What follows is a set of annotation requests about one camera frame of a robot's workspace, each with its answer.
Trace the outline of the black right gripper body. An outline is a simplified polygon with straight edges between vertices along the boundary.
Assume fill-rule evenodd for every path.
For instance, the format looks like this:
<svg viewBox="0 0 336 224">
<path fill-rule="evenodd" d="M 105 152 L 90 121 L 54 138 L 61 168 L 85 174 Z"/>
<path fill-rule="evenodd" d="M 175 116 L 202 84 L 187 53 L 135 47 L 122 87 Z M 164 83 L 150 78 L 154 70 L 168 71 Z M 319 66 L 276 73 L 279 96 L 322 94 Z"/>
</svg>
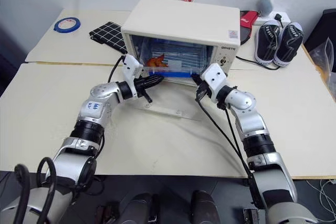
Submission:
<svg viewBox="0 0 336 224">
<path fill-rule="evenodd" d="M 208 96 L 210 99 L 212 99 L 212 91 L 207 82 L 202 81 L 202 83 L 198 86 L 197 90 L 198 89 L 204 89 L 205 95 Z"/>
</svg>

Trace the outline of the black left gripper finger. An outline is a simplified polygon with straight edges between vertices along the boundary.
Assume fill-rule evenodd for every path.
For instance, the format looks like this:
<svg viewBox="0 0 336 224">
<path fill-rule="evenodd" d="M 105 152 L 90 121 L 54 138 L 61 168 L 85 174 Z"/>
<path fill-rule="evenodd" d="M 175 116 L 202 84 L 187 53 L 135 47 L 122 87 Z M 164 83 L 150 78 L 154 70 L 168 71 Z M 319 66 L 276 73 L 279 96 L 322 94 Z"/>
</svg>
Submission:
<svg viewBox="0 0 336 224">
<path fill-rule="evenodd" d="M 164 80 L 164 77 L 159 74 L 154 74 L 146 78 L 146 84 L 159 84 Z"/>
<path fill-rule="evenodd" d="M 152 99 L 150 98 L 150 96 L 147 94 L 145 89 L 140 89 L 140 97 L 144 97 L 148 103 L 152 103 Z"/>
</svg>

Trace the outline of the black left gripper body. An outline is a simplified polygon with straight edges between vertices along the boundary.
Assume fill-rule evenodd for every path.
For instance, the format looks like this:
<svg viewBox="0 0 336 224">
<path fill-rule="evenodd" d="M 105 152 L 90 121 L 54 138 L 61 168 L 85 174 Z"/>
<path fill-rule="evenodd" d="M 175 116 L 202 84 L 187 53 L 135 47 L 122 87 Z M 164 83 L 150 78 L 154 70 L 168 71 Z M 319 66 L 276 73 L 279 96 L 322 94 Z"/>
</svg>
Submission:
<svg viewBox="0 0 336 224">
<path fill-rule="evenodd" d="M 137 93 L 142 93 L 144 90 L 146 90 L 149 87 L 150 84 L 150 77 L 139 77 L 135 78 L 134 81 L 134 87 Z"/>
</svg>

